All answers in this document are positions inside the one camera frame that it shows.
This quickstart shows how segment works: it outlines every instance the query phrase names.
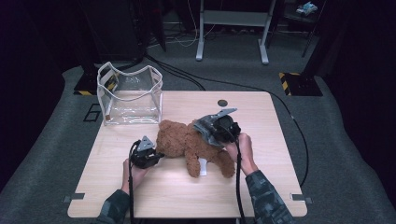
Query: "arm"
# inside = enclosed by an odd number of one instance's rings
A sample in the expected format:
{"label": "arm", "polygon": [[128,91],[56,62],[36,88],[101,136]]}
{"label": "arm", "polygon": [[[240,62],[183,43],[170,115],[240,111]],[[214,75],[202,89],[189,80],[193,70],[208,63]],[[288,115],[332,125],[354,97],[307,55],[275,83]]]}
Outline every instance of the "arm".
{"label": "arm", "polygon": [[[129,167],[128,167],[128,159],[123,163],[123,172],[122,172],[122,185],[120,189],[117,189],[110,197],[108,197],[100,212],[99,217],[96,219],[95,223],[108,223],[108,224],[116,224],[123,223],[125,218],[125,213],[129,208]],[[134,186],[136,189],[137,186],[143,181],[143,177],[149,169],[139,169],[135,166],[132,167],[131,173],[134,178]]]}
{"label": "arm", "polygon": [[[265,177],[253,160],[253,149],[250,136],[239,135],[241,151],[241,169],[246,175],[247,187],[253,203],[254,216],[261,223],[295,223],[293,217],[276,192],[274,186]],[[238,150],[236,144],[224,144],[231,158],[236,161]]]}

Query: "teddy bear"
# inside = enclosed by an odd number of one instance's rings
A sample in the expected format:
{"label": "teddy bear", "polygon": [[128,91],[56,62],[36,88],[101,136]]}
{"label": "teddy bear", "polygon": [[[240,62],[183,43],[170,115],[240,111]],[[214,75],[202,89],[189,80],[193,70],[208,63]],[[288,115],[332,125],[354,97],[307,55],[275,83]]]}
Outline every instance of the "teddy bear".
{"label": "teddy bear", "polygon": [[156,151],[168,158],[184,156],[187,171],[192,177],[200,175],[201,165],[198,158],[215,163],[224,177],[230,178],[235,173],[234,162],[223,147],[209,145],[201,134],[193,128],[195,120],[184,123],[165,119],[160,122],[157,134]]}

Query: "hand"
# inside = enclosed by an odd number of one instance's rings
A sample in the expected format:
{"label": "hand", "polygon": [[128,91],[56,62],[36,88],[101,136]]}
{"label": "hand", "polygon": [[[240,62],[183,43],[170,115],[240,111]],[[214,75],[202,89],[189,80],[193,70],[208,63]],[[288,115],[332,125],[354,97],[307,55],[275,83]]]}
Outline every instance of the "hand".
{"label": "hand", "polygon": [[[122,172],[122,186],[121,190],[123,190],[125,193],[129,194],[129,160],[126,159],[123,162],[123,172]],[[149,171],[150,168],[148,169],[140,169],[136,166],[133,166],[131,169],[131,174],[132,177],[134,178],[134,185],[133,188],[136,189],[137,186],[139,186],[143,178],[145,177],[146,173]]]}
{"label": "hand", "polygon": [[[241,169],[245,175],[250,175],[251,173],[259,170],[253,160],[253,148],[251,145],[251,139],[250,136],[246,133],[240,133],[238,139],[242,158]],[[223,143],[223,145],[225,146],[225,149],[228,151],[233,161],[236,162],[236,157],[238,155],[236,143]]]}

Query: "light wood tabletop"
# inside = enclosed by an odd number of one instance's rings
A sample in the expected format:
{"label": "light wood tabletop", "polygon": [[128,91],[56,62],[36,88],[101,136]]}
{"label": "light wood tabletop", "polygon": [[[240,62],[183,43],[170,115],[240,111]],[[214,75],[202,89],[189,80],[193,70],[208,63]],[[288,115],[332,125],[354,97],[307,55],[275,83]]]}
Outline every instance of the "light wood tabletop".
{"label": "light wood tabletop", "polygon": [[[218,100],[228,105],[220,107]],[[243,133],[250,135],[254,160],[295,217],[307,213],[304,202],[290,194],[301,194],[285,138],[271,96],[262,91],[164,91],[163,120],[189,124],[194,119],[217,114],[222,108],[237,108],[230,114]],[[72,200],[70,217],[97,217],[103,202],[121,186],[122,162],[131,145],[146,135],[155,143],[157,124],[110,125],[100,127],[90,157]],[[241,199],[246,217],[254,217],[245,176],[241,172]],[[162,158],[134,191],[135,217],[240,217],[235,194],[235,175],[222,176],[209,163],[207,175],[189,176],[184,158]]]}

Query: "transparent plastic container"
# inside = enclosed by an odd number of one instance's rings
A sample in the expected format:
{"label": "transparent plastic container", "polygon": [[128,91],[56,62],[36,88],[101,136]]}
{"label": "transparent plastic container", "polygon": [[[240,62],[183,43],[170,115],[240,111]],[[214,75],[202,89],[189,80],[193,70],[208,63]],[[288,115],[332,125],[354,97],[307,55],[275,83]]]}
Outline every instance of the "transparent plastic container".
{"label": "transparent plastic container", "polygon": [[163,75],[146,66],[124,73],[111,63],[98,70],[97,97],[105,125],[159,123],[163,107]]}

